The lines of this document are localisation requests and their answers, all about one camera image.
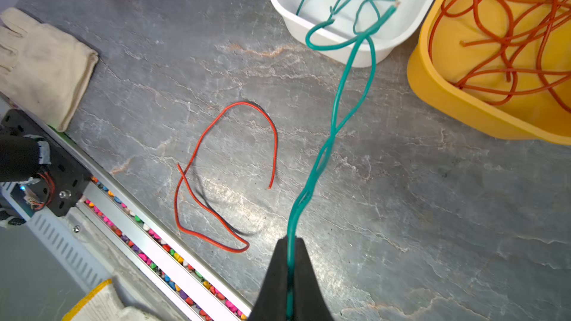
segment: coiled orange wire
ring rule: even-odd
[[[460,11],[458,13],[449,12],[450,8],[457,1],[458,0],[450,0],[450,2],[448,2],[448,0],[444,0],[442,3],[441,13],[439,14],[436,21],[434,22],[434,26],[432,27],[432,31],[431,31],[429,41],[428,41],[428,54],[429,54],[431,60],[432,60],[432,45],[433,45],[433,40],[434,40],[434,33],[436,32],[436,29],[437,29],[440,21],[442,20],[442,18],[445,16],[448,18],[458,18],[462,15],[466,15],[470,11],[472,11],[472,13],[473,13],[474,20],[475,20],[478,28],[482,32],[484,32],[487,36],[489,36],[489,39],[472,41],[470,43],[461,42],[460,44],[462,46],[474,46],[474,45],[482,45],[482,44],[489,44],[489,43],[497,43],[497,44],[500,44],[500,49],[495,54],[493,54],[492,56],[490,56],[486,60],[482,61],[475,68],[470,70],[470,72],[468,72],[468,74],[465,75],[458,82],[450,82],[452,85],[454,85],[460,89],[472,89],[472,90],[478,90],[481,92],[495,93],[497,95],[505,95],[506,96],[501,101],[486,101],[486,103],[489,103],[491,105],[502,105],[504,103],[507,103],[512,99],[513,96],[530,95],[533,93],[538,93],[538,92],[543,92],[545,90],[548,90],[549,93],[555,99],[555,101],[564,110],[571,113],[571,108],[569,107],[569,105],[567,105],[567,103],[563,102],[561,97],[553,89],[556,86],[560,85],[561,83],[566,82],[569,79],[571,79],[571,70],[570,71],[548,71],[548,70],[542,69],[542,58],[543,58],[545,46],[547,44],[547,41],[549,40],[549,35],[553,32],[553,30],[559,28],[561,25],[564,25],[569,20],[571,20],[571,4],[567,3],[569,0],[496,0],[496,2],[499,3],[503,7],[503,9],[505,10],[506,15],[508,17],[508,29],[507,29],[507,31],[503,37],[497,36],[496,34],[491,32],[480,21],[478,6],[483,0],[473,0],[472,5],[470,7],[468,7],[467,9],[465,9],[463,11]],[[529,9],[527,9],[526,11],[524,11],[521,15],[519,15],[519,17],[514,18],[508,2],[532,4],[532,6]],[[549,12],[549,14],[546,15],[545,18],[543,18],[543,20],[539,23],[539,25],[537,25],[533,29],[515,34],[514,32],[516,30],[516,27],[521,22],[521,20],[523,18],[525,18],[525,16],[529,15],[532,11],[538,9],[539,7],[541,7],[543,5],[550,5],[551,11]],[[566,11],[558,15],[557,12],[561,9],[565,9]],[[524,38],[523,40],[515,41],[516,39],[520,39],[522,37],[526,37],[526,38]],[[514,62],[515,62],[516,58],[523,51],[525,46],[527,46],[529,43],[532,43],[533,41],[538,40],[538,39],[541,39],[541,44],[539,46],[539,50],[538,50],[537,57],[536,57],[535,69],[525,69],[525,68],[514,67]],[[508,58],[507,53],[506,53],[506,50],[508,49],[508,47],[517,47],[517,49],[513,52],[513,54],[511,54],[511,56],[509,58]],[[484,66],[486,66],[487,64],[492,62],[493,60],[496,60],[498,57],[501,58],[505,68],[480,70]],[[509,91],[499,90],[499,89],[490,89],[490,88],[485,88],[485,87],[474,86],[474,85],[468,84],[468,80],[474,76],[487,75],[490,73],[503,73],[503,72],[505,72],[505,74],[506,74],[507,81],[508,82],[511,81],[511,83],[512,83],[512,86],[511,86]],[[539,80],[542,83],[542,86],[535,88],[535,89],[517,90],[518,73],[534,73],[534,74],[537,74],[539,77]],[[545,78],[545,76],[547,76],[547,75],[562,75],[563,77],[561,77],[560,79],[558,79],[554,82],[549,83],[547,81],[547,79]]]
[[[178,164],[178,163],[176,164],[176,167],[178,168],[179,172],[181,173],[181,178],[180,178],[178,184],[176,185],[175,199],[174,199],[176,226],[178,227],[178,229],[181,232],[184,232],[186,234],[190,234],[190,235],[193,235],[193,236],[198,237],[200,239],[203,239],[206,242],[208,242],[212,245],[215,245],[218,248],[224,249],[225,251],[229,251],[231,253],[245,252],[250,247],[250,243],[246,239],[240,237],[236,232],[234,232],[232,230],[232,228],[228,225],[228,223],[226,223],[224,218],[222,218],[216,211],[214,211],[211,208],[209,208],[208,206],[204,205],[204,203],[202,203],[198,198],[196,198],[196,195],[194,194],[194,192],[190,188],[189,181],[186,178],[186,173],[188,172],[190,166],[192,165],[192,162],[194,161],[194,158],[196,157],[196,153],[198,152],[198,148],[200,147],[200,144],[202,143],[202,140],[204,139],[204,136],[206,135],[206,133],[209,132],[210,129],[212,129],[212,127],[218,122],[218,120],[220,120],[220,118],[222,118],[222,116],[226,113],[226,111],[228,111],[231,108],[236,107],[238,105],[247,105],[247,106],[252,107],[253,109],[259,111],[267,119],[267,121],[269,122],[269,124],[272,127],[272,130],[274,131],[274,164],[272,166],[272,178],[269,181],[268,189],[272,188],[272,185],[274,184],[274,177],[276,174],[276,160],[277,160],[277,130],[276,130],[276,127],[274,125],[274,122],[272,121],[272,119],[268,116],[268,114],[265,111],[261,110],[260,107],[254,105],[252,103],[248,103],[248,102],[237,102],[237,103],[233,103],[233,104],[227,106],[220,114],[218,114],[218,117],[216,117],[212,121],[212,123],[210,123],[210,125],[206,128],[206,130],[202,133],[202,135],[200,136],[200,139],[198,139],[198,143],[196,143],[196,148],[194,149],[194,153],[192,154],[192,157],[190,158],[189,164],[186,166],[184,171],[181,168],[180,164]],[[214,215],[216,218],[218,218],[218,220],[220,221],[220,223],[222,225],[224,225],[226,230],[228,230],[228,232],[230,234],[232,234],[236,239],[238,239],[241,243],[245,244],[246,245],[245,247],[238,249],[238,248],[232,248],[229,246],[225,246],[224,244],[221,244],[220,242],[217,242],[214,239],[211,239],[210,237],[207,237],[202,233],[198,233],[198,232],[195,232],[193,230],[187,229],[181,225],[181,222],[179,220],[179,214],[178,214],[178,192],[179,192],[179,189],[181,188],[181,184],[182,184],[183,180],[184,180],[184,183],[186,184],[186,188],[189,190],[190,196],[192,196],[194,201],[196,203],[198,203],[198,205],[200,207],[204,208],[205,210],[210,212],[212,215]]]

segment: green wire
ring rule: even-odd
[[[299,4],[296,15],[299,15],[299,12],[302,9],[304,1],[305,0],[302,0],[301,3]],[[332,109],[332,113],[331,113],[330,136],[325,141],[325,144],[319,150],[317,159],[315,160],[315,163],[313,164],[313,168],[311,169],[310,175],[307,178],[307,182],[305,183],[305,186],[304,186],[302,192],[299,194],[299,196],[297,196],[297,198],[294,202],[294,205],[292,206],[291,212],[289,214],[288,228],[287,228],[287,235],[288,235],[288,245],[287,245],[287,265],[288,265],[287,317],[288,317],[288,319],[290,319],[294,314],[294,292],[293,292],[293,290],[294,290],[294,270],[295,270],[295,231],[297,228],[297,223],[299,221],[299,218],[300,218],[303,210],[305,209],[307,204],[310,203],[310,200],[311,200],[311,197],[313,197],[313,191],[314,191],[315,186],[318,182],[318,179],[321,176],[321,174],[323,173],[323,171],[325,170],[325,167],[327,166],[327,162],[329,161],[329,159],[331,157],[331,152],[333,150],[333,145],[335,143],[335,138],[336,138],[337,133],[343,128],[345,123],[347,123],[347,121],[361,107],[361,104],[363,104],[363,102],[365,101],[365,98],[367,97],[367,93],[368,93],[369,89],[371,88],[371,84],[373,83],[373,79],[375,77],[375,71],[376,71],[376,56],[375,56],[375,45],[373,43],[373,40],[371,39],[371,35],[375,34],[377,31],[379,31],[381,26],[395,13],[396,8],[399,4],[397,0],[388,0],[388,1],[394,1],[394,3],[389,7],[389,9],[385,13],[383,13],[381,15],[379,13],[379,10],[377,9],[375,3],[374,3],[375,0],[363,0],[363,2],[359,6],[359,9],[357,10],[357,12],[355,14],[355,21],[353,23],[353,33],[355,34],[355,37],[348,39],[343,43],[335,44],[335,45],[321,46],[321,45],[313,44],[311,42],[311,36],[317,30],[323,29],[329,25],[332,25],[333,22],[335,22],[335,19],[333,19],[333,15],[339,13],[339,11],[341,11],[347,5],[347,3],[349,3],[351,0],[346,0],[339,6],[339,3],[341,3],[341,1],[342,0],[337,0],[335,5],[330,7],[330,13],[331,14],[327,20],[325,20],[324,22],[322,22],[320,24],[315,25],[313,28],[311,28],[311,30],[309,30],[309,32],[305,36],[306,45],[313,50],[330,51],[330,50],[337,50],[340,48],[344,48],[344,47],[349,46],[351,44],[354,44],[354,46],[351,49],[351,54],[349,55],[349,59],[347,60],[347,65],[345,67],[345,70],[343,71],[343,75],[341,76],[341,80],[340,80],[339,86],[337,88],[337,94],[335,95],[335,100],[333,102],[333,109]],[[362,8],[364,7],[364,5],[366,3],[371,4],[373,9],[375,10],[376,15],[377,15],[377,21],[375,22],[375,24],[371,25],[365,31],[357,32],[356,25],[357,25],[357,22],[359,21],[359,13],[361,12]],[[351,70],[351,67],[353,65],[354,58],[357,55],[357,52],[358,52],[361,44],[365,40],[367,40],[367,43],[369,44],[369,48],[371,50],[371,63],[372,63],[371,74],[369,76],[369,80],[367,81],[367,85],[365,86],[365,89],[363,91],[363,95],[361,96],[361,99],[357,102],[357,104],[355,104],[353,109],[346,115],[345,118],[343,118],[343,120],[338,125],[337,124],[338,109],[339,109],[339,102],[341,100],[341,95],[343,94],[343,88],[345,87],[346,79],[347,79],[347,76],[349,75],[349,71]]]

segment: black metal plate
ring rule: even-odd
[[[55,195],[51,203],[47,206],[56,216],[66,215],[69,209],[77,203],[82,196],[85,187],[89,183],[91,174],[77,160],[65,151],[58,143],[56,143],[46,132],[43,131],[30,117],[23,111],[11,109],[2,120],[2,125],[7,128],[4,132],[15,133],[19,136],[26,134],[34,134],[42,136],[50,144],[49,171],[55,183]],[[46,183],[41,181],[29,186],[30,189],[39,197],[47,196],[48,188]],[[60,191],[69,190],[71,197],[61,199],[58,194]]]

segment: yellow plastic bin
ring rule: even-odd
[[[428,39],[434,21],[440,14],[443,1],[434,2],[422,26],[418,46],[408,62],[408,81],[418,97],[439,111],[492,137],[511,140],[543,139],[556,144],[571,145],[571,113],[561,108],[549,92],[517,96],[509,103],[492,106],[481,99],[497,100],[498,95],[460,90],[446,81],[446,79],[458,80],[484,57],[497,52],[499,45],[471,47],[460,45],[460,40],[470,41],[483,37],[475,26],[471,13],[446,20],[446,23],[443,20],[434,36],[433,64],[428,56]],[[456,8],[462,10],[470,4],[471,0],[467,5],[459,4]],[[500,11],[499,7],[493,5],[483,7],[482,4],[480,9],[482,22],[487,27],[496,29],[497,33],[505,32],[507,27],[507,20],[504,20],[505,12]],[[545,15],[545,12],[538,11],[537,15]],[[539,43],[534,44],[533,49],[523,52],[520,55],[522,60],[520,61],[518,57],[516,65],[534,68],[534,53],[536,54],[538,46]],[[571,23],[562,25],[551,34],[544,54],[543,69],[571,70]],[[497,88],[498,81],[498,79],[489,79],[489,82],[486,82],[479,78],[477,84]],[[521,75],[520,82],[522,83],[518,86],[533,88],[539,84],[537,76],[533,75]],[[571,105],[571,80],[560,84],[556,92],[568,105]]]

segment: yellow container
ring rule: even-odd
[[[498,44],[461,46],[461,40],[467,42],[487,37],[476,27],[472,12],[460,18],[445,17],[434,36],[432,49],[434,63],[432,63],[428,56],[428,39],[434,21],[440,14],[443,1],[434,2],[422,26],[418,46],[408,62],[407,74],[412,90],[432,107],[492,137],[512,140],[543,139],[556,144],[571,145],[571,113],[561,108],[548,91],[514,96],[504,105],[492,106],[482,99],[499,101],[505,96],[460,90],[447,82],[447,80],[455,82],[461,79],[471,68],[497,52],[500,46]],[[459,0],[453,5],[451,12],[461,11],[471,3],[472,0]],[[510,7],[514,17],[518,17],[530,5],[510,3]],[[517,26],[516,33],[535,27],[548,12],[549,8],[545,5],[545,8],[528,15]],[[499,36],[504,35],[508,20],[499,4],[492,0],[482,1],[480,18],[493,32]],[[539,44],[540,40],[529,44],[518,56],[514,65],[535,68],[534,62]],[[500,67],[493,64],[487,65],[486,68]],[[542,68],[557,71],[571,70],[571,22],[562,25],[550,35]],[[537,75],[520,74],[519,77],[518,90],[541,86]],[[550,81],[554,80],[554,76],[547,77]],[[511,84],[505,81],[505,74],[481,75],[470,79],[471,83],[479,86],[509,90]],[[567,105],[571,106],[571,80],[560,84],[554,90]]]

